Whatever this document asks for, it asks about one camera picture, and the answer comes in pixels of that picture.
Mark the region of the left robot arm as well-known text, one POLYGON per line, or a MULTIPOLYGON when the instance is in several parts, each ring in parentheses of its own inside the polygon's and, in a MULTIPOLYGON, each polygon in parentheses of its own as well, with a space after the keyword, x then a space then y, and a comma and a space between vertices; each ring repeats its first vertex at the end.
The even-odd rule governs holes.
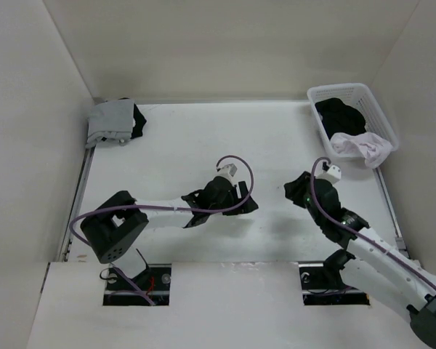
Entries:
POLYGON ((112 195, 94 213, 87 214, 81 230, 98 261, 113 273, 124 274, 131 289, 148 283, 145 263, 134 261, 135 241, 145 230, 203 225, 213 214, 236 216, 259 208, 244 181, 234 183, 229 174, 218 174, 204 188, 169 201, 138 203, 127 190, 112 195))

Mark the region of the white tank top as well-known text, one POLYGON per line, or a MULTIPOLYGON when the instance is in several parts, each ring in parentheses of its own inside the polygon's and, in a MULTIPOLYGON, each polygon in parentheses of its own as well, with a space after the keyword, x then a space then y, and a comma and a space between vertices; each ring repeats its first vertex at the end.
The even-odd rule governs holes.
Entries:
POLYGON ((330 143, 337 155, 363 159, 364 164, 371 169, 379 167, 393 150, 388 140, 372 132, 359 135, 337 132, 331 137, 330 143))

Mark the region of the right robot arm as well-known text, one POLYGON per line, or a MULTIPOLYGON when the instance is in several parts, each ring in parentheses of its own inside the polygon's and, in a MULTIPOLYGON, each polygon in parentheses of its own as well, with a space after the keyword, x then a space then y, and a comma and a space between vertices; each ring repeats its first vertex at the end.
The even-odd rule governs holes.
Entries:
POLYGON ((323 235, 339 245, 324 262, 324 282, 356 288, 401 316, 436 348, 436 276, 388 244, 357 213, 344 208, 333 179, 303 172, 284 185, 285 197, 306 209, 323 235))

